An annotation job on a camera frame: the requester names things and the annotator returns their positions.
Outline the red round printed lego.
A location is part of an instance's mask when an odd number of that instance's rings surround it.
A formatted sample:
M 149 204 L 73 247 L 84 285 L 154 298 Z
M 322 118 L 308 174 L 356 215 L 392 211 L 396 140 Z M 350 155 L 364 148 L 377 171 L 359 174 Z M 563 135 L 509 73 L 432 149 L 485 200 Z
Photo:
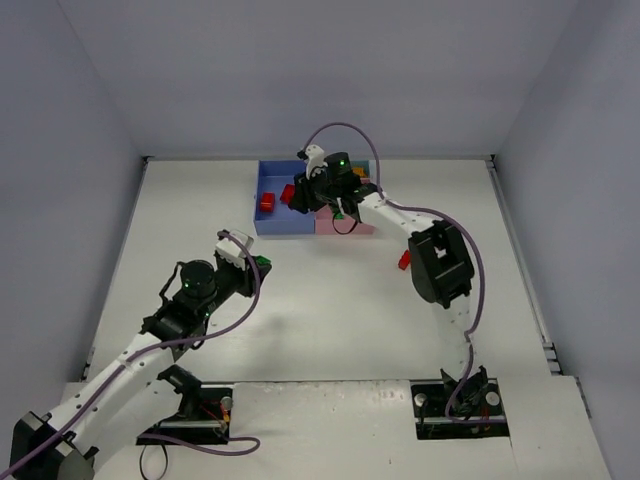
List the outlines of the red round printed lego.
M 275 209 L 276 198 L 273 192 L 263 192 L 259 200 L 259 211 L 272 213 Z

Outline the red yellow green lego assembly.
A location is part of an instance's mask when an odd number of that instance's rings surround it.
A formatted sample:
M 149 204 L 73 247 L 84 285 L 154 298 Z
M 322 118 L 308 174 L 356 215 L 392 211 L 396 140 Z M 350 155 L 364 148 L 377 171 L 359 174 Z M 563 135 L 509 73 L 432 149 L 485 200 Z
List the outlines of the red yellow green lego assembly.
M 409 267 L 410 262 L 410 252 L 408 250 L 405 250 L 398 261 L 398 268 L 401 270 L 406 270 Z

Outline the red lego brick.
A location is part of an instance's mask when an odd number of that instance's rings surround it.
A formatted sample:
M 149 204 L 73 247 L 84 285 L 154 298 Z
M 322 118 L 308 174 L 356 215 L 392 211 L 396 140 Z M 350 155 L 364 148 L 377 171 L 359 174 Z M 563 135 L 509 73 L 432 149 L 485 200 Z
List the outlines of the red lego brick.
M 295 194 L 295 186 L 293 184 L 286 184 L 280 195 L 280 202 L 288 205 Z

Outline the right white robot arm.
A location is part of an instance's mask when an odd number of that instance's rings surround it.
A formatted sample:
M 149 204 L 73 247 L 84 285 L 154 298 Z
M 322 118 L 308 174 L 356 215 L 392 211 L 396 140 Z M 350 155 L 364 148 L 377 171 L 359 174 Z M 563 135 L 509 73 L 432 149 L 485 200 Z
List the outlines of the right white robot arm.
M 375 183 L 353 171 L 345 152 L 327 154 L 311 145 L 298 157 L 304 167 L 294 176 L 289 208 L 308 213 L 328 207 L 404 244 L 413 287 L 431 305 L 436 319 L 442 378 L 459 382 L 469 377 L 470 343 L 465 331 L 471 326 L 475 271 L 459 230 L 447 220 L 394 207 Z

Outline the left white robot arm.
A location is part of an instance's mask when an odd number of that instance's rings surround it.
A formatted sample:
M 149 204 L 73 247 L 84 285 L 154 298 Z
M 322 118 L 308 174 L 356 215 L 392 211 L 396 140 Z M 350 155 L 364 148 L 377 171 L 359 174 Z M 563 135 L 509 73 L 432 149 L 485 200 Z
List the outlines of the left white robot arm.
M 46 415 L 29 412 L 16 423 L 1 476 L 92 479 L 151 427 L 192 415 L 202 383 L 179 359 L 210 338 L 209 320 L 230 297 L 257 300 L 271 269 L 267 258 L 243 254 L 177 263 L 169 279 L 180 283 L 178 290 L 159 293 L 159 308 L 118 357 Z

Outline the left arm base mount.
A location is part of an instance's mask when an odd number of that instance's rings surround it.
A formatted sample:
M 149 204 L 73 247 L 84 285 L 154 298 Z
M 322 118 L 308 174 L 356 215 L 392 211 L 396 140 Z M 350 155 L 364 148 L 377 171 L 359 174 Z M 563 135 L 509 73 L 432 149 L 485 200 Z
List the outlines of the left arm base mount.
M 148 435 L 163 435 L 201 446 L 227 445 L 230 435 L 234 387 L 231 384 L 205 383 L 200 403 L 188 415 L 175 414 L 145 430 L 137 445 L 160 445 Z

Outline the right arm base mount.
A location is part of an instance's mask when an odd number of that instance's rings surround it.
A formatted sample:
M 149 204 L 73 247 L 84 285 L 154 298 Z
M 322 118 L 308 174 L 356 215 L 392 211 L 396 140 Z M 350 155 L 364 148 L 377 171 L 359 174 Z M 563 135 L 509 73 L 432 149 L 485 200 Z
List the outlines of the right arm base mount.
M 469 380 L 447 410 L 454 386 L 436 380 L 412 381 L 416 438 L 419 441 L 508 438 L 510 430 L 497 380 L 490 378 L 477 394 L 472 394 L 474 387 Z

